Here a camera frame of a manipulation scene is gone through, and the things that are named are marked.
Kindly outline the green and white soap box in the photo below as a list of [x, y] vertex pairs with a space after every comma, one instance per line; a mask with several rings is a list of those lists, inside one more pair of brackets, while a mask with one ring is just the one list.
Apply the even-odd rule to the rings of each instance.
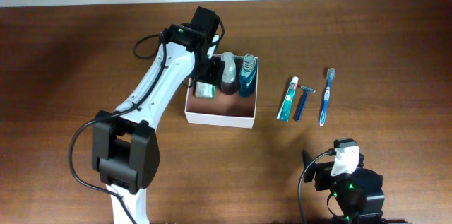
[[209, 83], [197, 81], [194, 89], [196, 98], [214, 99], [216, 87]]

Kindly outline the clear bottle with purple liquid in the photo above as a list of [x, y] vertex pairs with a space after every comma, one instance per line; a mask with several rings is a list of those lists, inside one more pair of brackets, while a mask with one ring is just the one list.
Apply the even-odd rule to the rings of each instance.
[[231, 52], [224, 52], [221, 61], [225, 63], [222, 74], [221, 89], [226, 95], [232, 95], [236, 91], [236, 63], [235, 56]]

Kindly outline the teal mouthwash bottle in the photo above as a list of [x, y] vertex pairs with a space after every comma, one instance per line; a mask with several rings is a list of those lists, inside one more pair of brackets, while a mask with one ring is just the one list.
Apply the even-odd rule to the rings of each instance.
[[239, 73], [239, 96], [247, 98], [256, 87], [257, 59], [252, 54], [247, 54], [243, 58], [242, 67]]

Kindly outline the green and white toothpaste tube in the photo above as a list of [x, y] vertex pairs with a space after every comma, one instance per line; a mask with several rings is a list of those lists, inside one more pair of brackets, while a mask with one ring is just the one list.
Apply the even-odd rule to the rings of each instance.
[[288, 122], [290, 118], [290, 112], [292, 109], [293, 99], [295, 97], [297, 84], [299, 82], [299, 78], [297, 76], [293, 76], [290, 84], [288, 86], [287, 92], [285, 94], [284, 100], [280, 107], [280, 110], [277, 114], [277, 119], [283, 122]]

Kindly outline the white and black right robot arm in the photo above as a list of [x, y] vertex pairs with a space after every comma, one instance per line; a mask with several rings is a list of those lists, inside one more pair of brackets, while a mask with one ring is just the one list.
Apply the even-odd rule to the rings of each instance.
[[364, 168], [364, 155], [351, 138], [334, 140], [333, 147], [315, 158], [302, 152], [304, 169], [297, 185], [297, 199], [303, 223], [302, 183], [315, 182], [316, 191], [329, 191], [327, 201], [338, 203], [341, 214], [333, 214], [331, 223], [389, 224], [405, 223], [403, 219], [383, 218], [383, 176]]

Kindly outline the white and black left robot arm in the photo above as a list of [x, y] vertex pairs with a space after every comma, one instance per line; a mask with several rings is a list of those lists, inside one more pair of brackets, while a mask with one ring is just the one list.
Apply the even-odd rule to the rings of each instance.
[[111, 196], [115, 223], [148, 223], [147, 188], [160, 164], [157, 126], [186, 78], [219, 82], [224, 64], [213, 54], [221, 26], [171, 25], [157, 34], [154, 62], [132, 94], [92, 120], [92, 166], [105, 184], [102, 192]]

